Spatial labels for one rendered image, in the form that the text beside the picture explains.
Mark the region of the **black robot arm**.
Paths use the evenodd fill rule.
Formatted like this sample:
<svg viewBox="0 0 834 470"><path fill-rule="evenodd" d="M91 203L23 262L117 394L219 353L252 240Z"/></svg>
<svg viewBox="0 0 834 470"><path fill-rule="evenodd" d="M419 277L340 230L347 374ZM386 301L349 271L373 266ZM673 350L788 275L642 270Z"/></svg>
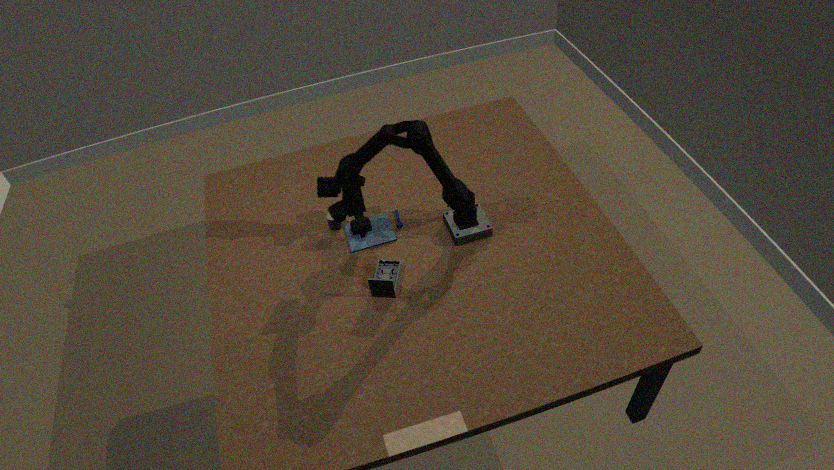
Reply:
<svg viewBox="0 0 834 470"><path fill-rule="evenodd" d="M407 132L407 137L397 136ZM364 186L365 177L358 175L362 167L387 144L402 148L411 148L422 155L441 185L442 198L453 210L455 224L460 230L479 225L475 193L459 179L455 178L442 156L433 144L431 133L424 121L402 121L387 124L367 141L357 152L340 160L334 177L320 176L317 179L319 197L338 197L343 192L342 200L328 207L334 222L342 222L353 216L345 199L355 200L361 196L360 186Z"/></svg>

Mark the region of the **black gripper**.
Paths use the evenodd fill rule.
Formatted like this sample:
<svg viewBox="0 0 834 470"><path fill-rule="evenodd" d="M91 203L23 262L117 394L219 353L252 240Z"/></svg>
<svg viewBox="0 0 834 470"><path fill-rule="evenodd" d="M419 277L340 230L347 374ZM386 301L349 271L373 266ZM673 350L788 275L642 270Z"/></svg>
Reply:
<svg viewBox="0 0 834 470"><path fill-rule="evenodd" d="M362 193L361 196L355 200L347 200L345 198L344 200L346 206L348 205L350 207L350 210L355 217L355 220L350 222L353 235L359 234L361 238L365 237L366 233L372 230L372 227L369 218L364 217L363 215L366 208Z"/></svg>

